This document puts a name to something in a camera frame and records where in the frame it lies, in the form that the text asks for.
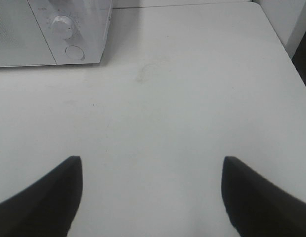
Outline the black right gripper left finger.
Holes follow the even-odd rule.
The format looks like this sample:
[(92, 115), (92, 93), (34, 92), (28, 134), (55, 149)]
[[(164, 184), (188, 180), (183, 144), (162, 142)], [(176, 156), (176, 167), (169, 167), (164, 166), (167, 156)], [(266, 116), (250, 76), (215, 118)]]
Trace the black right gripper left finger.
[(67, 236), (82, 192), (82, 160), (71, 156), (0, 203), (0, 237)]

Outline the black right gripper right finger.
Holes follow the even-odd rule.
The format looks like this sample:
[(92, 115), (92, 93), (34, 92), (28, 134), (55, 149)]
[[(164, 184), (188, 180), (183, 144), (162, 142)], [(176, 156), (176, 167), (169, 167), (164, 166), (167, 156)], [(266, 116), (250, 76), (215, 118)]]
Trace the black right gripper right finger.
[(224, 158), (221, 196), (242, 237), (306, 237), (306, 203), (236, 157)]

